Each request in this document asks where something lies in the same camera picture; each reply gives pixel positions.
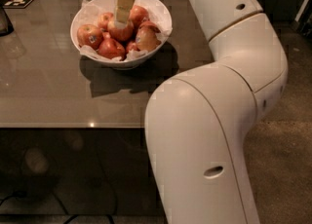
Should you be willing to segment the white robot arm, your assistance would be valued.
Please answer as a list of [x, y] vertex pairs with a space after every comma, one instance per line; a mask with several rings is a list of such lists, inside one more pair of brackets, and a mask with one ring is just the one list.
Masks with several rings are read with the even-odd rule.
[[287, 57], [256, 0], [189, 2], [214, 60], [163, 82], [145, 111], [167, 221], [260, 224], [244, 140], [280, 99]]

